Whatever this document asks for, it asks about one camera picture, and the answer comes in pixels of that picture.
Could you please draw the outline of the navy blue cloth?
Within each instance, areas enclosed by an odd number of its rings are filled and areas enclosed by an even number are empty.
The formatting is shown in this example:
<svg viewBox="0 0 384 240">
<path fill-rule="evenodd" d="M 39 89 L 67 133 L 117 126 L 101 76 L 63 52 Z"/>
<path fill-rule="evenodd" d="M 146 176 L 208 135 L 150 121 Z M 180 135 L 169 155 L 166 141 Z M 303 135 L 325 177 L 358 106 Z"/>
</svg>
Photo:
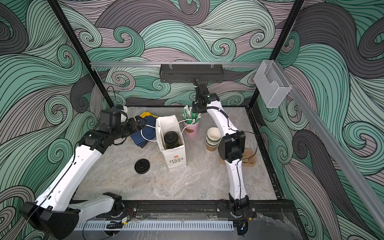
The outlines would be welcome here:
<svg viewBox="0 0 384 240">
<path fill-rule="evenodd" d="M 153 116 L 146 116 L 145 120 L 147 121 L 147 125 L 149 125 L 149 127 L 144 127 L 142 129 L 144 138 L 142 137 L 141 132 L 136 132 L 130 136 L 131 139 L 134 141 L 135 145 L 142 149 L 147 145 L 147 140 L 154 140 L 156 137 L 156 118 Z"/>
</svg>

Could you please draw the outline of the white paper takeout bag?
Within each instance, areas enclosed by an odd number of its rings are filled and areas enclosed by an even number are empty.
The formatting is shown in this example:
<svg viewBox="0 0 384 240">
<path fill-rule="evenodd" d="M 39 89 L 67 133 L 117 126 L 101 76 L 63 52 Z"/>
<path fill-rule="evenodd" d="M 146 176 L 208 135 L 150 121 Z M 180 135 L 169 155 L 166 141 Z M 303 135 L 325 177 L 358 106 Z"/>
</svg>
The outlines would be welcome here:
<svg viewBox="0 0 384 240">
<path fill-rule="evenodd" d="M 146 129 L 155 131 L 155 140 L 148 139 L 143 131 L 141 136 L 148 142 L 158 144 L 160 152 L 164 156 L 166 165 L 170 171 L 185 168 L 187 166 L 186 145 L 183 138 L 183 129 L 175 115 L 159 117 L 155 126 L 146 125 Z"/>
</svg>

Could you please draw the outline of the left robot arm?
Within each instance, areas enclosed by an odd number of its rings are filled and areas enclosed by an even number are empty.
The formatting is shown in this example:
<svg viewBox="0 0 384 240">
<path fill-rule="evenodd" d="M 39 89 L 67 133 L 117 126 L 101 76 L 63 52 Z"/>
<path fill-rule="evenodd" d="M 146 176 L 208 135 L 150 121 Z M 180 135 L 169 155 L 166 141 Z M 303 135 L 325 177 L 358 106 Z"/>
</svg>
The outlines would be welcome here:
<svg viewBox="0 0 384 240">
<path fill-rule="evenodd" d="M 146 120 L 140 116 L 108 121 L 98 130 L 88 131 L 79 141 L 74 155 L 51 185 L 34 202 L 25 202 L 21 215 L 36 230 L 58 240 L 68 237 L 76 226 L 101 214 L 120 216 L 122 197 L 111 192 L 93 200 L 71 204 L 71 199 L 90 168 L 115 140 L 140 132 Z"/>
</svg>

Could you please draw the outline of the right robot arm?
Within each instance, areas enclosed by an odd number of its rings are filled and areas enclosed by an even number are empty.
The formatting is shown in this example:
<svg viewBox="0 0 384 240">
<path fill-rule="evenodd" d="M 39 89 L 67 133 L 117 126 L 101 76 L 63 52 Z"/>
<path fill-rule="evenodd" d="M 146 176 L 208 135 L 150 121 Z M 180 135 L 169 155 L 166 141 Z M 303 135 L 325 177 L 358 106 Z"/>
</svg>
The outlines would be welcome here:
<svg viewBox="0 0 384 240">
<path fill-rule="evenodd" d="M 219 97 L 210 93 L 206 84 L 193 79 L 196 90 L 196 100 L 193 102 L 194 113 L 208 113 L 219 129 L 221 140 L 218 153 L 225 161 L 230 180 L 230 210 L 235 216 L 240 216 L 242 210 L 249 207 L 249 197 L 245 189 L 242 171 L 242 159 L 245 151 L 246 136 L 239 131 L 225 113 Z"/>
</svg>

